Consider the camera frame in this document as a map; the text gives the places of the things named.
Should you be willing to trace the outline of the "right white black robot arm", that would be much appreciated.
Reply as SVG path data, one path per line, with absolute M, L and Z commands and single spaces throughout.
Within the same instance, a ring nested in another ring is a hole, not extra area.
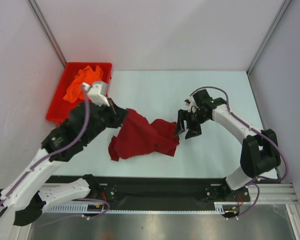
M 277 136 L 273 130 L 258 130 L 245 123 L 222 98 L 187 103 L 188 110 L 177 112 L 176 137 L 184 132 L 186 140 L 200 136 L 201 125 L 211 120 L 224 127 L 241 144 L 239 167 L 224 178 L 220 188 L 225 200 L 232 201 L 240 188 L 281 164 Z

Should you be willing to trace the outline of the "dark red t shirt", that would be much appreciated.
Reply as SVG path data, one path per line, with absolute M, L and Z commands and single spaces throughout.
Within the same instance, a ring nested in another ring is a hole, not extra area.
M 134 109 L 129 109 L 118 135 L 110 141 L 109 156 L 116 162 L 154 152 L 173 157 L 180 144 L 179 137 L 175 136 L 176 127 L 176 122 L 161 118 L 149 123 Z

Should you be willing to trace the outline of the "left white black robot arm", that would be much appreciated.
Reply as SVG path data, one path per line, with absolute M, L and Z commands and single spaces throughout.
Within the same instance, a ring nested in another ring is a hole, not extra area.
M 68 118 L 53 129 L 43 140 L 37 154 L 23 173 L 5 189 L 0 189 L 0 217 L 12 210 L 12 223 L 26 226 L 36 221 L 45 211 L 68 201 L 100 195 L 97 179 L 86 174 L 74 182 L 53 190 L 42 191 L 50 176 L 107 128 L 120 128 L 129 111 L 115 103 L 98 106 L 80 103 Z

